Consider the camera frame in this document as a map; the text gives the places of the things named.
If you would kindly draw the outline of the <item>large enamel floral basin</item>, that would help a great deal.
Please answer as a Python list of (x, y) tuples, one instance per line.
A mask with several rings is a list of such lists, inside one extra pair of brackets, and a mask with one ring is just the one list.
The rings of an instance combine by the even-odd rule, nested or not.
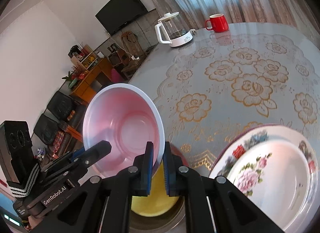
[(226, 177), (284, 232), (307, 232), (319, 208), (319, 130), (246, 128), (209, 174)]

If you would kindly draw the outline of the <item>black sofa chair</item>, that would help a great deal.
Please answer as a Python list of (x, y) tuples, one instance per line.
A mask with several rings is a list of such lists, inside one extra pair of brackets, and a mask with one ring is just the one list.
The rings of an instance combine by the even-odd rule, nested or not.
[(73, 149), (75, 142), (80, 140), (73, 132), (80, 133), (85, 111), (85, 104), (61, 91), (52, 96), (34, 128), (34, 134), (47, 147), (51, 158), (56, 159)]

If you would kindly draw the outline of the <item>orange wooden cabinet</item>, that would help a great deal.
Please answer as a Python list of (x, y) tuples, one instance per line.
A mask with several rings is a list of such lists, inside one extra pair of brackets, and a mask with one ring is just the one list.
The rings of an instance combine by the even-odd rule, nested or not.
[(88, 72), (85, 78), (71, 91), (71, 97), (79, 98), (89, 104), (97, 92), (92, 84), (97, 81), (101, 85), (110, 85), (112, 82), (112, 64), (107, 58), (101, 59), (97, 65)]

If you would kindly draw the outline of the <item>white glass electric kettle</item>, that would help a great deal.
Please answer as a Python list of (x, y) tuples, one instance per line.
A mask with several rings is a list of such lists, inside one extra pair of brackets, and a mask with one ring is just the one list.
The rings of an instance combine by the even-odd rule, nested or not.
[(193, 35), (182, 21), (179, 12), (165, 13), (155, 25), (157, 40), (160, 44), (180, 47), (193, 40)]

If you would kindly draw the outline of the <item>white floral plate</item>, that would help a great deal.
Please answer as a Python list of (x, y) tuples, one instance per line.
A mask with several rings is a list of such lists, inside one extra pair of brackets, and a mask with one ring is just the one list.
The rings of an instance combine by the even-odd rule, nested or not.
[(298, 146), (261, 142), (245, 152), (226, 178), (284, 232), (296, 232), (310, 191), (310, 172)]

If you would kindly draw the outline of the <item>red plastic bowl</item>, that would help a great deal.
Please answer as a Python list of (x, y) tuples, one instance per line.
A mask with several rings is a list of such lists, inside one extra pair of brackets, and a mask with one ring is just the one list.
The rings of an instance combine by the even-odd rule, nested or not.
[(163, 122), (155, 104), (142, 90), (125, 83), (109, 85), (94, 96), (85, 113), (82, 140), (85, 149), (103, 140), (111, 144), (110, 154), (93, 165), (103, 178), (132, 166), (148, 142), (153, 143), (155, 174), (165, 147)]

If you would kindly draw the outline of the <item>wooden chair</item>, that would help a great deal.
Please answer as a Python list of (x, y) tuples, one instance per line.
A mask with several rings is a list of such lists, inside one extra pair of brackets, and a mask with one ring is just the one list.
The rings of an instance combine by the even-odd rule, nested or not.
[(125, 49), (136, 58), (145, 58), (146, 53), (142, 49), (136, 35), (131, 31), (124, 32), (120, 37)]

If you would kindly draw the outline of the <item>stainless steel bowl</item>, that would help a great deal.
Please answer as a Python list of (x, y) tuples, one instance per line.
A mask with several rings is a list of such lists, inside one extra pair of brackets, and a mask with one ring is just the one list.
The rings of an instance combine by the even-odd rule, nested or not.
[(129, 232), (167, 232), (175, 228), (184, 217), (184, 198), (179, 197), (169, 211), (156, 217), (144, 217), (130, 211)]

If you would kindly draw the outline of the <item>black wall television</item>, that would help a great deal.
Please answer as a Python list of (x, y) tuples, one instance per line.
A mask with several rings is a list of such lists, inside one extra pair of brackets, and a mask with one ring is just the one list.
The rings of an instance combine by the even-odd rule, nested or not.
[(147, 12), (140, 0), (110, 0), (95, 17), (109, 35), (114, 35)]

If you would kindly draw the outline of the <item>red mug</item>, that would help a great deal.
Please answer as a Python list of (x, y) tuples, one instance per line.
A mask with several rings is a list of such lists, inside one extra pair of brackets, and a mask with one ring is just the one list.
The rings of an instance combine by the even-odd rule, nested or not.
[(208, 31), (221, 33), (229, 30), (228, 22), (223, 14), (210, 15), (205, 22), (205, 28)]

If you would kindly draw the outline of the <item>yellow plastic bowl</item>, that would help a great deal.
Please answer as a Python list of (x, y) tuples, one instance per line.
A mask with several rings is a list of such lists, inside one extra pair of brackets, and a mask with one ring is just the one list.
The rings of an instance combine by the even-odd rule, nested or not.
[(132, 197), (131, 210), (144, 217), (156, 217), (169, 211), (179, 197), (169, 197), (165, 188), (164, 167), (161, 163), (152, 177), (151, 191), (147, 197)]

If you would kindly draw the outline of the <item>wooden shelf with items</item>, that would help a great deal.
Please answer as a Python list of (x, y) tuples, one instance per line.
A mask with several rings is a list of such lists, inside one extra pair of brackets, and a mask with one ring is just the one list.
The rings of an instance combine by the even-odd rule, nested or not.
[(82, 70), (90, 70), (97, 65), (99, 57), (88, 46), (74, 45), (71, 47), (68, 56), (76, 68)]

